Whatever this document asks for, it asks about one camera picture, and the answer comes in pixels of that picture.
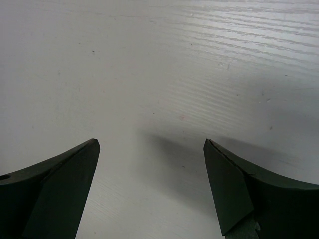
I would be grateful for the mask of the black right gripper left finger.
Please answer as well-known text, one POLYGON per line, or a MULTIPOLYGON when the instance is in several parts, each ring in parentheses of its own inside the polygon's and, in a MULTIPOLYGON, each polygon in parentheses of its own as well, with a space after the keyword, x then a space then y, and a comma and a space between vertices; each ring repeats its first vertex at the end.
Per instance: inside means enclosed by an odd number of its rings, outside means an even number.
POLYGON ((100 154, 90 139, 0 177, 2 239, 74 239, 100 154))

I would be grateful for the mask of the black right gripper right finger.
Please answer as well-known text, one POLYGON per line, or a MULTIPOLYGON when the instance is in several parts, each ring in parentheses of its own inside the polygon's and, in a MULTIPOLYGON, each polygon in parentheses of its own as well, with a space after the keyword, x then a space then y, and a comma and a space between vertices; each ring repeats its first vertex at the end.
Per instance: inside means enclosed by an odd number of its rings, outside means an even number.
POLYGON ((316 239, 319 187, 251 163, 207 139, 204 158, 227 239, 316 239))

